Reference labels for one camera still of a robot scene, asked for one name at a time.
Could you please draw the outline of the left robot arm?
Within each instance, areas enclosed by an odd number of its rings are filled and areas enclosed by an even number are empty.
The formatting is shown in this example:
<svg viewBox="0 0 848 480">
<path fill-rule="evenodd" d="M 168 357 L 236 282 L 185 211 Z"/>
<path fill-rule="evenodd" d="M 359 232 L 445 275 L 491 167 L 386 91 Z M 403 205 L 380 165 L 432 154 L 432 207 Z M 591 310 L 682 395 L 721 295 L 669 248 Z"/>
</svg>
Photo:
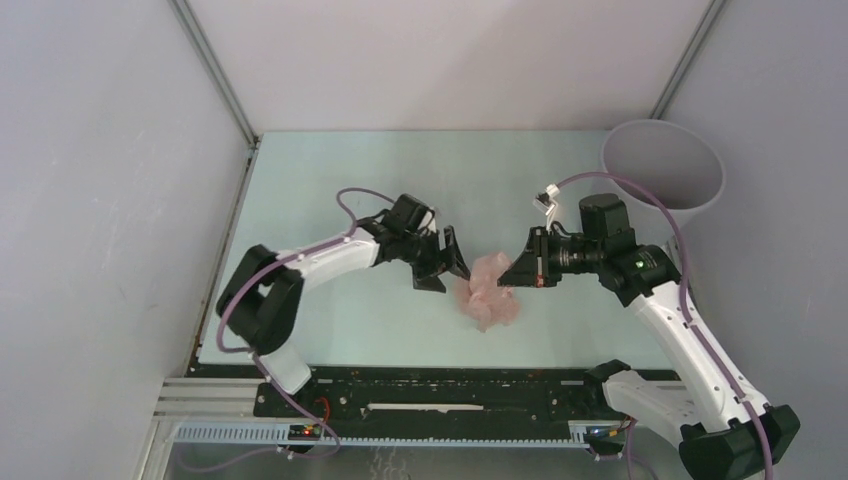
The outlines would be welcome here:
<svg viewBox="0 0 848 480">
<path fill-rule="evenodd" d="M 439 229 L 436 217 L 434 208 L 402 194 L 390 208 L 352 217 L 346 231 L 319 243 L 282 252 L 262 244 L 251 247 L 215 305 L 218 349 L 230 352 L 224 334 L 235 334 L 245 343 L 240 352 L 279 388 L 278 404 L 292 416 L 308 414 L 316 403 L 316 390 L 307 383 L 312 370 L 289 341 L 302 295 L 347 273 L 395 260 L 410 266 L 416 290 L 445 292 L 444 273 L 469 279 L 453 227 Z"/>
</svg>

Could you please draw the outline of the grey plastic trash bin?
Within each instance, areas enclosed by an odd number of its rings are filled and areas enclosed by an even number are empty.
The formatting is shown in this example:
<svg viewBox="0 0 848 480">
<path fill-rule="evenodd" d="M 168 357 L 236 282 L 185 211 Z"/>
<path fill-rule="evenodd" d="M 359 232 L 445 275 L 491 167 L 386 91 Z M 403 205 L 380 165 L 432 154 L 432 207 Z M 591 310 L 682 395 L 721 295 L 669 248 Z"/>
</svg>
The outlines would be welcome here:
<svg viewBox="0 0 848 480">
<path fill-rule="evenodd" d="M 614 127 L 599 159 L 601 170 L 615 178 L 596 180 L 594 190 L 619 195 L 637 234 L 648 243 L 670 238 L 671 227 L 647 195 L 627 181 L 661 201 L 680 227 L 713 206 L 726 185 L 726 169 L 715 149 L 698 134 L 666 121 L 632 120 Z"/>
</svg>

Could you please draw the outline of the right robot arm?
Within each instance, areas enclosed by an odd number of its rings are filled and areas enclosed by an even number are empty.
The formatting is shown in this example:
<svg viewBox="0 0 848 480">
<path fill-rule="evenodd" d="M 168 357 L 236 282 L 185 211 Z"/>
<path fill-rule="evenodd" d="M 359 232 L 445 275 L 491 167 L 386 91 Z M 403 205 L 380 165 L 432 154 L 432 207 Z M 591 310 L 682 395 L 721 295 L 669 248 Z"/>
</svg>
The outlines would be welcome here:
<svg viewBox="0 0 848 480">
<path fill-rule="evenodd" d="M 586 373 L 585 411 L 614 411 L 675 446 L 693 479 L 772 478 L 800 429 L 788 405 L 774 406 L 730 360 L 690 304 L 683 278 L 656 245 L 640 245 L 626 205 L 614 194 L 579 203 L 582 230 L 530 230 L 523 252 L 501 275 L 502 287 L 551 288 L 566 274 L 594 274 L 654 335 L 689 401 L 613 360 Z"/>
</svg>

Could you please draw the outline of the pink plastic trash bag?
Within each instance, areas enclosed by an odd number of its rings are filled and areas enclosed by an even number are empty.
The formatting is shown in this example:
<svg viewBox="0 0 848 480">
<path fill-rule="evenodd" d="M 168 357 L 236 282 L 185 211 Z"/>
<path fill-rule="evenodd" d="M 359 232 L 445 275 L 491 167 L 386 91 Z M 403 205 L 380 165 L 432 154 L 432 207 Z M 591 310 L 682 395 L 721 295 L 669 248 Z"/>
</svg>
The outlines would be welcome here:
<svg viewBox="0 0 848 480">
<path fill-rule="evenodd" d="M 474 322 L 479 332 L 510 325 L 518 317 L 521 306 L 513 288 L 498 284 L 511 265 L 512 260 L 504 252 L 491 253 L 473 262 L 468 280 L 459 278 L 454 283 L 460 312 Z"/>
</svg>

